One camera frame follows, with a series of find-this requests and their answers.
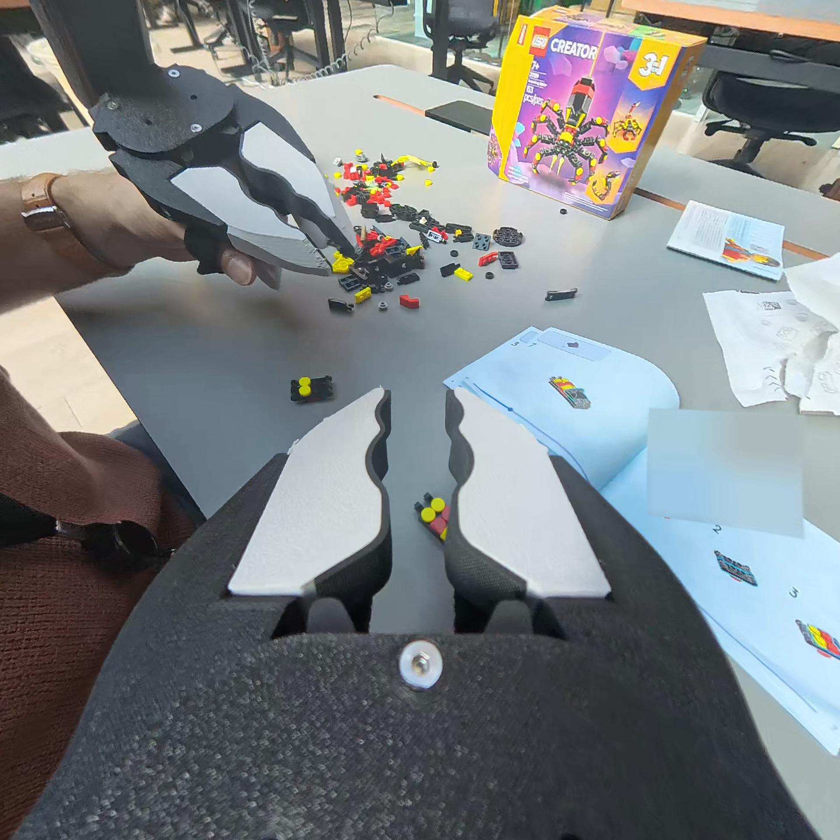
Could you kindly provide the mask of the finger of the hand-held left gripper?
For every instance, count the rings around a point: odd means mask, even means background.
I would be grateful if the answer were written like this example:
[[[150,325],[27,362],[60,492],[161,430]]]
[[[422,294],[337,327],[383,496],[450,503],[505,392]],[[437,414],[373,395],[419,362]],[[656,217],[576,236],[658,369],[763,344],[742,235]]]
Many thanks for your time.
[[[357,237],[342,201],[306,154],[257,124],[242,135],[239,157],[254,197],[293,221],[317,248],[356,254]]]
[[[277,269],[321,276],[332,273],[322,253],[327,239],[306,219],[282,216],[258,203],[231,171],[218,165],[188,167],[174,175],[171,183],[219,218],[230,242],[243,254]],[[315,240],[309,233],[316,233]]]

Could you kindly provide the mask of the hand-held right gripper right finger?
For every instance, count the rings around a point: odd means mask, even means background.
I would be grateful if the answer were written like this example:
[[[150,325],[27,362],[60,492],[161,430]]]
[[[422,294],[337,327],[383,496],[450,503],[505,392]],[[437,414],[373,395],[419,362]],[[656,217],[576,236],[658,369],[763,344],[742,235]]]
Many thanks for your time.
[[[455,491],[445,567],[468,601],[605,598],[611,586],[548,449],[463,387],[445,427]]]

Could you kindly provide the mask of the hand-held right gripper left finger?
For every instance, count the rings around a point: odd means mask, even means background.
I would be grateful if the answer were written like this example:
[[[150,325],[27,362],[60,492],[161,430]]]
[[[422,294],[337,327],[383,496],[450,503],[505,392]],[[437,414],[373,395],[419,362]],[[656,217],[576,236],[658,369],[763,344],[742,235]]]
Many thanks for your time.
[[[227,585],[238,596],[374,594],[379,571],[363,572],[389,529],[374,462],[390,433],[390,397],[375,387],[326,417],[287,453],[266,507]]]

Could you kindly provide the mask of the red black yellow brick assembly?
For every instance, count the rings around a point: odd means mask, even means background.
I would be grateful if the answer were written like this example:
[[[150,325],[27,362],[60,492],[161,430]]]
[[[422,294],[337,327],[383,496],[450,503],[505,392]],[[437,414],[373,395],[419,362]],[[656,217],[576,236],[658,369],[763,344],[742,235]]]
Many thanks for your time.
[[[446,499],[427,492],[421,501],[415,503],[414,510],[425,529],[444,543],[447,538],[450,511]]]

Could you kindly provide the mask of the pile of toy bricks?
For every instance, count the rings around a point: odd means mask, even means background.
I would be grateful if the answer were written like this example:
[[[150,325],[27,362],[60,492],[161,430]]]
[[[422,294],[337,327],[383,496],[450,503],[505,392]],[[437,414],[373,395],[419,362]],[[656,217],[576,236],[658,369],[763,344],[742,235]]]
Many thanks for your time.
[[[426,208],[395,201],[394,192],[409,169],[423,172],[424,185],[432,186],[429,176],[438,169],[436,161],[414,154],[392,159],[381,155],[376,160],[357,149],[352,157],[335,157],[332,164],[335,194],[346,207],[358,209],[364,222],[353,228],[356,254],[333,253],[332,273],[346,297],[332,298],[350,301],[356,309],[374,296],[417,283],[426,266],[426,252],[437,245],[453,246],[450,262],[439,270],[442,277],[472,280],[473,272],[459,262],[459,245],[477,252],[480,269],[520,267],[515,248],[523,244],[524,234],[516,227],[503,225],[492,234],[478,233],[467,224],[442,222]]]

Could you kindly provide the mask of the person's left forearm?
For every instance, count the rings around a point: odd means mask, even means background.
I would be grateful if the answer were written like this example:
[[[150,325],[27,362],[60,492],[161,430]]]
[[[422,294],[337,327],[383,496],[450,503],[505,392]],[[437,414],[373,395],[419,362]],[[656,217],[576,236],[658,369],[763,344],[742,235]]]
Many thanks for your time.
[[[1,312],[78,288],[90,279],[44,236],[28,229],[21,192],[21,181],[1,182]]]

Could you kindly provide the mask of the person's left hand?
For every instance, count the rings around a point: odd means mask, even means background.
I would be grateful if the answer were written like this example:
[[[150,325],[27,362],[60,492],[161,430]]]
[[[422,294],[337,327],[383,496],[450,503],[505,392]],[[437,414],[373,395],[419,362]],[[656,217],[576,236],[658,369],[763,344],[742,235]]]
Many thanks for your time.
[[[55,205],[87,250],[118,277],[161,258],[195,261],[185,246],[185,227],[155,212],[140,191],[115,172],[79,172],[56,179]]]

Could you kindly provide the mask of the pale blue instruction booklet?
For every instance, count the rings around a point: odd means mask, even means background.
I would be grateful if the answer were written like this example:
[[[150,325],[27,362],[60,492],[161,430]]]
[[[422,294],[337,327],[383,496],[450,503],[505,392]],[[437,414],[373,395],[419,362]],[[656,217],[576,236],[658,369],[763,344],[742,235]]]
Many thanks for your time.
[[[830,753],[839,741],[838,542],[649,515],[648,412],[676,409],[650,362],[530,327],[444,380],[525,426],[651,544],[723,651]]]

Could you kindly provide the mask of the black office chair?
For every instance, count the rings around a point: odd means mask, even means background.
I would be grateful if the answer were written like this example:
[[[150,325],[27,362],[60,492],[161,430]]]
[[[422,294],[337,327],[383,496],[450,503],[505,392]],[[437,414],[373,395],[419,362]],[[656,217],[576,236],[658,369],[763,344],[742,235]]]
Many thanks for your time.
[[[814,135],[839,131],[839,95],[808,87],[741,77],[717,71],[702,93],[702,104],[723,119],[706,123],[705,135],[734,133],[745,139],[730,159],[711,161],[736,172],[755,175],[752,164],[772,140],[816,145]]]
[[[456,85],[464,82],[480,91],[494,92],[494,82],[464,63],[467,49],[483,49],[497,35],[498,1],[424,1],[423,31],[432,41],[432,77]]]
[[[16,46],[1,36],[1,144],[68,128],[61,117],[73,110],[64,94],[32,73]]]

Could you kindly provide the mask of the black flat device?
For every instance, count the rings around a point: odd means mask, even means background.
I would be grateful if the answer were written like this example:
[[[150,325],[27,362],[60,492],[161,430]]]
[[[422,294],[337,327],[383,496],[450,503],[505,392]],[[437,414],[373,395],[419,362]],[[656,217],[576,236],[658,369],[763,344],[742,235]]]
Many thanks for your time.
[[[490,108],[471,101],[456,100],[428,108],[424,116],[457,130],[489,136],[491,130]]]

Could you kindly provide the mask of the torn white paper bag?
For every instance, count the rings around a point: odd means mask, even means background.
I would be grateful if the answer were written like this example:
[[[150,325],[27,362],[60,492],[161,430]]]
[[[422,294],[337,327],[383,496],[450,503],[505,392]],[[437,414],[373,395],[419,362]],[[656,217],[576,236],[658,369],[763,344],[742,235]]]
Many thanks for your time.
[[[703,295],[730,387],[744,407],[804,397],[835,328],[787,290]]]
[[[800,412],[839,415],[839,254],[787,271],[789,289],[812,315],[804,342],[787,359],[785,390]]]

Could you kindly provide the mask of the purple and yellow toy box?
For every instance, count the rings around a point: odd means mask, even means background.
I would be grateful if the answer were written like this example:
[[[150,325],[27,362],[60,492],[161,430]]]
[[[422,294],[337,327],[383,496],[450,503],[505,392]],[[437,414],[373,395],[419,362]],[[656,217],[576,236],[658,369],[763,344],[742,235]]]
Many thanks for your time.
[[[560,6],[520,15],[502,57],[488,168],[532,193],[616,217],[706,44]]]

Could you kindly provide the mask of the small white instruction booklet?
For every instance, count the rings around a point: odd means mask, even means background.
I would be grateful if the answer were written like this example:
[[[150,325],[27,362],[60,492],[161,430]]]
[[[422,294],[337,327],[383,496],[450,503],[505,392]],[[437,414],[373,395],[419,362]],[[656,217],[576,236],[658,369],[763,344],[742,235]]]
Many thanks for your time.
[[[667,248],[751,276],[782,279],[784,226],[690,201]]]

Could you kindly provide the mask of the wooden table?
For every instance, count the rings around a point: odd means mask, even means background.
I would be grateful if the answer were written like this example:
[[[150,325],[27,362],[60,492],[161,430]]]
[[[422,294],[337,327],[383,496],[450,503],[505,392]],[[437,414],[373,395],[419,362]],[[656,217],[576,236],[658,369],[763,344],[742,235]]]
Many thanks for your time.
[[[760,30],[795,37],[839,40],[839,2],[623,1],[624,11],[649,18]]]

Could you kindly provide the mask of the black post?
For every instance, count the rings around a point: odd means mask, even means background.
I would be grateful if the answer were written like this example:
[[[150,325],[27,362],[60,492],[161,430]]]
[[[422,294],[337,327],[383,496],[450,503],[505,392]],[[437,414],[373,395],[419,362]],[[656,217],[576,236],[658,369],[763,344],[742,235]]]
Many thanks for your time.
[[[139,1],[29,2],[71,89],[87,108],[103,95],[150,93],[158,76]]]

